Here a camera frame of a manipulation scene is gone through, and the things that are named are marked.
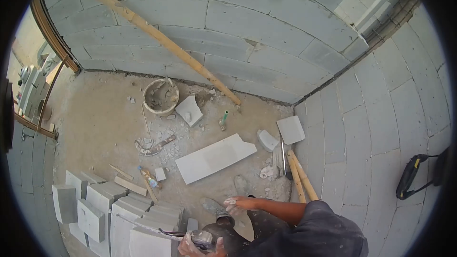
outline hand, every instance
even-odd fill
[[[227,205],[225,209],[231,215],[238,215],[242,213],[244,210],[259,210],[258,202],[261,200],[260,198],[250,198],[246,196],[237,196],[227,198],[224,201],[224,205]]]
[[[182,238],[178,251],[182,256],[188,255],[189,257],[226,257],[227,252],[224,249],[224,240],[219,237],[216,241],[215,252],[203,254],[192,242],[191,234],[189,232]]]

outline plastic bottle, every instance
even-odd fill
[[[155,179],[155,177],[149,173],[148,169],[142,168],[141,166],[138,166],[138,169],[140,170],[141,175],[148,181],[149,185],[153,188],[161,188],[159,182]]]

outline green pipe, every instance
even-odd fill
[[[221,121],[221,125],[224,125],[225,124],[225,119],[227,118],[227,115],[229,114],[228,111],[225,111],[224,113],[224,117],[222,117],[222,121]]]

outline person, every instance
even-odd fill
[[[203,227],[217,237],[214,252],[202,253],[186,233],[178,250],[189,257],[294,257],[368,255],[367,239],[351,220],[335,214],[327,203],[277,202],[248,193],[248,183],[234,178],[239,196],[225,200],[224,208],[210,198],[202,198],[203,208],[216,216],[216,223]],[[249,242],[233,228],[232,214],[247,211],[254,230]]]

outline concrete floor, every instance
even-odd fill
[[[166,173],[167,180],[163,181],[163,189],[155,191],[157,198],[184,206],[184,220],[195,218],[200,228],[215,221],[214,216],[201,207],[200,198],[210,197],[222,203],[227,197],[236,195],[233,178],[237,174],[246,177],[255,196],[289,200],[289,180],[282,177],[270,181],[259,177],[271,153],[260,145],[256,132],[266,129],[279,138],[276,120],[292,115],[291,107],[248,94],[237,94],[242,104],[236,107],[219,91],[211,100],[210,89],[177,82],[180,101],[189,94],[196,94],[197,104],[204,114],[199,124],[190,128],[179,115],[175,119],[160,118],[142,109],[142,90],[152,80],[150,77],[84,71],[75,77],[71,70],[62,70],[49,99],[53,108],[49,123],[55,123],[59,132],[54,183],[65,182],[66,170],[91,171],[92,167],[95,174],[113,180],[116,173],[109,167],[111,163],[134,176],[134,182],[143,186],[138,165],[150,171],[167,167],[169,172]],[[128,96],[136,100],[134,104],[127,100]],[[225,110],[229,111],[227,130],[221,132],[218,119]],[[158,131],[162,133],[161,138],[158,138]],[[150,138],[157,142],[169,135],[167,131],[173,131],[177,140],[156,156],[140,156],[134,146],[135,139]],[[218,173],[186,185],[175,159],[234,133],[244,141],[254,143],[257,152]],[[247,215],[244,213],[235,219],[237,232],[252,240],[253,231]],[[95,256],[69,234],[68,225],[61,226],[61,231],[71,256]]]

